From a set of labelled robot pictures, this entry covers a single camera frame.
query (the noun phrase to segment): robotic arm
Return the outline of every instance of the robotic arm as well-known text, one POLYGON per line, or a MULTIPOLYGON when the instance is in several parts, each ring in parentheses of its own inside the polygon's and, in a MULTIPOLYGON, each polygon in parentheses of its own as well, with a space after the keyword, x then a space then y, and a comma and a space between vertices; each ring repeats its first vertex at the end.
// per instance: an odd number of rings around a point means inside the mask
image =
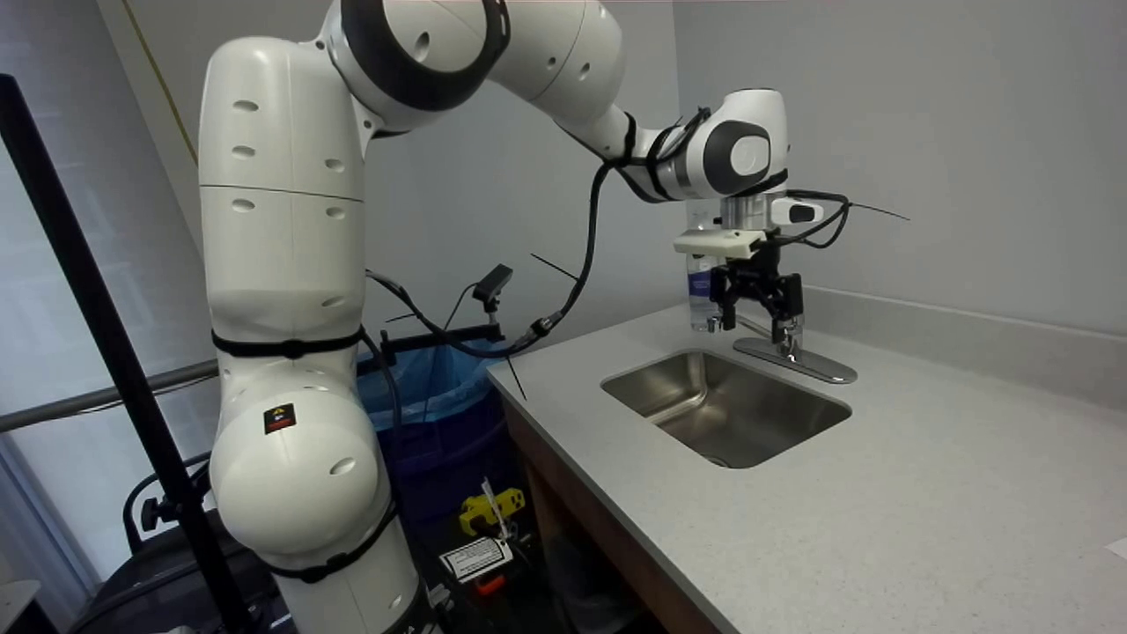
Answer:
POLYGON ((334 0, 312 41, 226 41, 200 104, 200 223, 226 529, 299 629, 426 629, 426 600, 356 403, 361 158, 500 81, 612 163, 644 202, 732 196, 759 224, 678 250, 749 262, 784 211, 784 110, 732 93, 649 131, 615 104, 619 23, 597 0, 334 0))

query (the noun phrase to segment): cable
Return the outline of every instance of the cable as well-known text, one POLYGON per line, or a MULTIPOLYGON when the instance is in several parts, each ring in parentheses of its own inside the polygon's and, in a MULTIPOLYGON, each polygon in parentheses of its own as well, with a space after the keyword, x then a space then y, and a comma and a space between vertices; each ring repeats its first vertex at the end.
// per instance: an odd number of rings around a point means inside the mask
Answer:
MULTIPOLYGON (((459 299, 455 299, 446 319, 442 319, 442 332, 450 332, 450 323, 455 323, 455 318, 459 318, 459 310, 460 310, 460 302, 463 302, 463 297, 467 297, 470 288, 475 288, 475 282, 467 282, 467 286, 459 292, 459 299)), ((429 347, 429 377, 426 377, 426 397, 422 397, 422 423, 429 420, 436 356, 440 356, 440 347, 429 347)))
POLYGON ((895 211, 895 208, 875 208, 875 204, 859 204, 859 202, 853 202, 853 208, 907 223, 907 214, 895 211))
POLYGON ((796 235, 780 235, 779 248, 792 248, 792 242, 808 248, 808 250, 827 250, 827 248, 835 248, 835 242, 843 238, 844 224, 847 224, 853 202, 843 196, 843 194, 827 194, 827 190, 790 190, 790 194, 792 194, 792 196, 806 196, 806 202, 835 202, 835 204, 843 204, 843 208, 830 211, 824 223, 796 234, 796 235))
POLYGON ((682 124, 682 131, 678 131, 678 137, 672 141, 672 147, 661 150, 661 158, 654 158, 654 150, 651 150, 649 158, 635 158, 638 124, 635 124, 635 115, 625 120, 629 126, 625 126, 625 137, 624 137, 624 156, 602 163, 602 165, 595 170, 595 176, 590 176, 583 262, 581 262, 581 271, 575 273, 575 286, 571 286, 563 305, 561 305, 556 313, 548 313, 548 318, 533 319, 533 327, 527 327, 516 343, 511 343, 511 345, 503 345, 503 347, 467 347, 467 345, 455 343, 455 337, 446 336, 446 323, 436 327, 436 323, 414 305, 414 299, 410 299, 410 292, 407 292, 403 286, 399 286, 393 279, 382 279, 382 273, 378 273, 378 271, 365 271, 365 279, 378 282, 378 286, 382 286, 400 305, 407 305, 407 313, 410 313, 429 336, 436 336, 442 345, 450 345, 450 347, 459 347, 459 351, 463 351, 463 356, 475 356, 475 360, 511 360, 511 356, 522 356, 522 351, 527 351, 533 345, 538 345, 538 343, 575 310, 575 302, 578 302, 581 292, 588 288, 588 279, 590 279, 590 266, 595 266, 597 202, 602 202, 602 183, 607 183, 607 176, 615 174, 615 170, 625 170, 625 165, 658 170, 658 165, 672 163, 672 158, 689 144, 693 131, 698 131, 708 115, 710 115, 708 110, 698 110, 693 120, 682 124))
POLYGON ((522 379, 522 373, 516 373, 516 364, 515 364, 511 356, 503 356, 503 364, 507 364, 507 373, 515 373, 515 384, 516 384, 522 397, 527 403, 527 392, 526 392, 526 379, 522 379))
POLYGON ((399 392, 399 379, 389 373, 389 364, 381 356, 378 343, 365 332, 359 332, 359 343, 373 351, 373 364, 382 373, 382 384, 387 384, 387 396, 389 396, 389 411, 393 411, 389 428, 399 428, 400 426, 400 392, 399 392))
POLYGON ((635 135, 638 135, 638 126, 635 126, 635 120, 629 120, 625 156, 615 158, 615 163, 602 163, 602 165, 595 170, 595 181, 590 181, 590 190, 588 190, 583 263, 581 263, 581 271, 575 273, 575 286, 571 286, 563 305, 561 305, 556 313, 548 313, 548 318, 533 319, 533 327, 527 327, 516 343, 511 343, 511 345, 503 345, 503 347, 467 347, 467 345, 455 343, 442 327, 436 327, 436 323, 414 305, 414 299, 410 299, 410 292, 407 292, 403 286, 399 286, 393 279, 382 279, 382 273, 378 273, 378 271, 365 271, 365 279, 378 282, 378 286, 382 286, 400 305, 407 305, 407 310, 414 313, 414 319, 420 319, 429 336, 436 336, 442 345, 450 345, 450 347, 459 347, 459 351, 463 351, 463 356, 475 356, 475 360, 507 360, 507 356, 516 356, 516 351, 538 345, 538 343, 571 313, 571 305, 578 302, 578 297, 588 288, 588 279, 590 279, 590 266, 595 266, 595 242, 597 242, 597 196, 602 196, 602 183, 607 183, 607 176, 608 176, 612 170, 624 170, 624 165, 635 163, 635 158, 629 158, 635 135))

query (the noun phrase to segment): blue trash bin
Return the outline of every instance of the blue trash bin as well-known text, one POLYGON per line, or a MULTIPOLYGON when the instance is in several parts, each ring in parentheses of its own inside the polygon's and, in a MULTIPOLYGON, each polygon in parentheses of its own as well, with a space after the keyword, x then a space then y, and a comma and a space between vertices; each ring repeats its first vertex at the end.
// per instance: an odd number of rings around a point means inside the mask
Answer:
POLYGON ((436 556, 459 542, 460 501, 475 498, 483 479, 494 489, 516 487, 522 468, 483 360, 436 345, 393 356, 389 373, 400 426, 393 426, 393 396, 378 364, 359 364, 356 392, 378 426, 400 526, 436 556))

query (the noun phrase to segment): countertop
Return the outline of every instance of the countertop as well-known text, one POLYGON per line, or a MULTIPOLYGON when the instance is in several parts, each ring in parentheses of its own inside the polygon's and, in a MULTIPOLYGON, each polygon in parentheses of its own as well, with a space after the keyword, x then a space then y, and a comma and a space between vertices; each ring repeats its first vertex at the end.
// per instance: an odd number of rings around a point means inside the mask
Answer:
POLYGON ((516 360, 503 397, 722 629, 1122 634, 1127 411, 827 336, 835 387, 693 337, 682 305, 516 360), (718 468, 602 392, 682 347, 844 403, 843 426, 718 468))

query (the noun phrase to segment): sink basin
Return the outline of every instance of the sink basin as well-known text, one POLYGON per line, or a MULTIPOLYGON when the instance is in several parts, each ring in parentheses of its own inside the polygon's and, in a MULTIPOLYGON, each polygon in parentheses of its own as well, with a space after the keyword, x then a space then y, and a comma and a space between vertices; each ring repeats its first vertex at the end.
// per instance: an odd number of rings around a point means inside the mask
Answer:
POLYGON ((843 403, 708 351, 641 366, 602 392, 722 468, 759 465, 847 420, 843 403))

